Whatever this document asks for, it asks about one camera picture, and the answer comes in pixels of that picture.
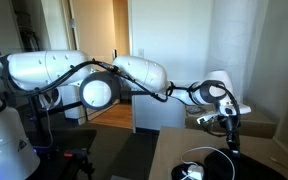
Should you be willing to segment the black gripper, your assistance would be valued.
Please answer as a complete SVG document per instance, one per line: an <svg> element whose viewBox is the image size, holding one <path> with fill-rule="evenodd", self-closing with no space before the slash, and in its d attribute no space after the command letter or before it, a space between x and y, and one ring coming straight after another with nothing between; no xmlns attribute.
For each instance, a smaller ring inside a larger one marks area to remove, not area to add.
<svg viewBox="0 0 288 180"><path fill-rule="evenodd" d="M226 130L226 142L232 151L240 149L240 140L238 127L240 122L236 116L228 116L222 123L222 127Z"/></svg>

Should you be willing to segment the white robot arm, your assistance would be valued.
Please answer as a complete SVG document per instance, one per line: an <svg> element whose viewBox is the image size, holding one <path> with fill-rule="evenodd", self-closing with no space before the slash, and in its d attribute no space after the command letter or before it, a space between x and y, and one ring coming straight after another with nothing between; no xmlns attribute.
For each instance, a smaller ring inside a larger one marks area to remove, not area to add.
<svg viewBox="0 0 288 180"><path fill-rule="evenodd" d="M0 88L31 97L62 86L77 86L90 109L110 106L122 85L142 90L158 101L175 98L186 105L213 104L212 117L238 117L227 72L212 71L200 82L177 87L160 64L134 56L119 56L111 64L91 60L81 51L37 51L0 56ZM0 99L0 180L25 180L41 164L27 138L19 113Z"/></svg>

